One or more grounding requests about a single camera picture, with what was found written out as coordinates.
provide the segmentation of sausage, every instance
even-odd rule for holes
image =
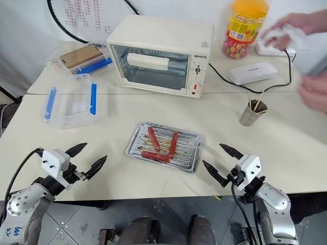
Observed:
[[[148,131],[149,131],[149,136],[150,136],[150,139],[151,139],[151,142],[152,142],[154,148],[156,149],[156,151],[160,152],[160,145],[159,145],[159,142],[157,140],[157,137],[155,137],[153,128],[148,127]]]
[[[143,152],[141,152],[141,156],[143,156],[145,158],[152,159],[152,160],[157,160],[157,161],[160,161],[160,162],[165,162],[165,163],[168,163],[170,161],[169,156],[162,155],[162,154],[155,153],[155,152],[143,151]]]
[[[169,148],[169,157],[175,156],[175,150],[176,150],[176,146],[177,146],[177,138],[178,138],[178,132],[175,131],[173,134],[172,142],[170,144],[170,148]]]

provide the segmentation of white power strip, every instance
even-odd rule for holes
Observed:
[[[287,55],[283,51],[280,51],[272,46],[264,46],[263,41],[257,41],[254,47],[258,55],[287,57]],[[291,58],[293,58],[296,54],[295,49],[292,47],[287,48],[286,51],[288,52]]]

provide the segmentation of candy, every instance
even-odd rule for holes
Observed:
[[[222,52],[232,59],[240,59],[249,54],[250,48],[251,43],[241,44],[226,37],[222,47]]]

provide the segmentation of plastic storage container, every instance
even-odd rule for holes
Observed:
[[[87,44],[82,48],[62,54],[59,64],[72,74],[90,74],[112,63],[106,46]]]
[[[247,56],[268,10],[269,5],[265,0],[235,0],[222,52],[232,59]]]
[[[61,129],[93,124],[97,113],[97,85],[89,74],[57,78],[45,105],[44,119]]]

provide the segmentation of orange jar lid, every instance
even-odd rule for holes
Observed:
[[[232,9],[237,15],[257,19],[266,17],[269,5],[265,0],[235,0]]]

